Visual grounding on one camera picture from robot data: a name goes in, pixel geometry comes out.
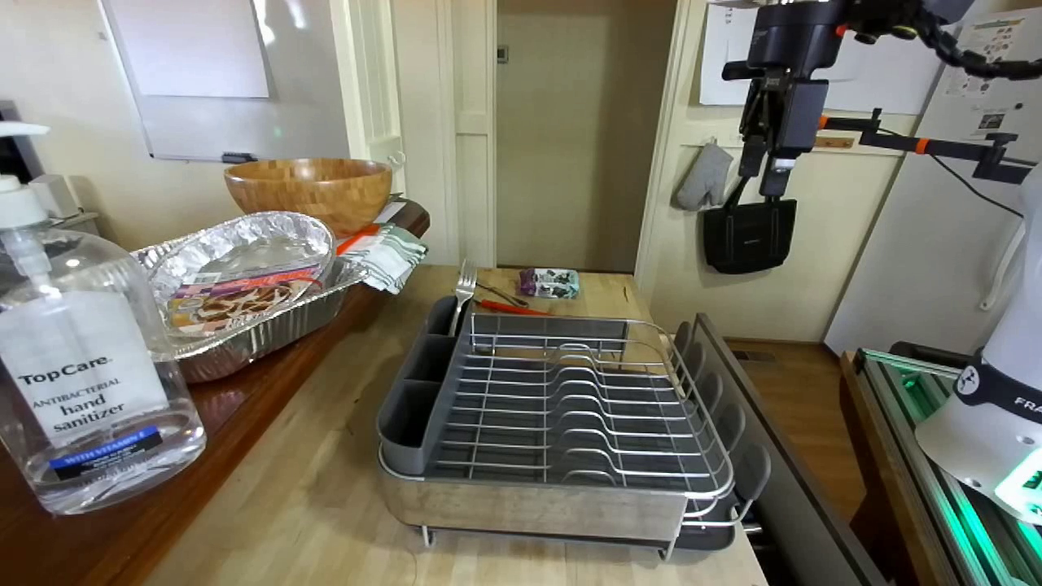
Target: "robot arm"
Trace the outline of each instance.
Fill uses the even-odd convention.
[[[813,149],[813,133],[820,129],[820,109],[826,97],[826,80],[813,79],[818,69],[836,60],[847,33],[856,43],[877,43],[879,35],[923,40],[938,51],[945,64],[958,64],[978,79],[1038,79],[1038,60],[987,60],[978,51],[962,51],[953,35],[940,25],[958,23],[971,0],[832,0],[832,4],[782,4],[762,6],[752,30],[752,46],[746,60],[729,60],[723,79],[750,79],[750,97],[743,109],[743,158],[741,189],[762,175],[759,193],[777,206],[785,196],[788,173],[802,154]],[[873,127],[835,127],[862,129],[877,145],[911,149],[915,143],[884,141],[879,120]],[[1011,135],[989,135],[989,145],[945,149],[951,143],[934,143],[938,156],[987,158],[980,161],[984,180],[1007,180],[1003,145]]]

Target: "white door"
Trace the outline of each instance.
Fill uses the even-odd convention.
[[[396,168],[404,189],[404,129],[398,102],[396,6],[385,0],[333,0],[339,85],[350,149]]]

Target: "dish rack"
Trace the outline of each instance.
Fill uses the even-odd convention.
[[[736,469],[675,344],[644,322],[439,303],[378,414],[381,493],[430,531],[726,545]]]

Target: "hand sanitizer bottle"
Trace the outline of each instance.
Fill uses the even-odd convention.
[[[99,511],[196,463],[207,429],[142,262],[50,230],[14,175],[0,175],[0,244],[0,443],[40,504]]]

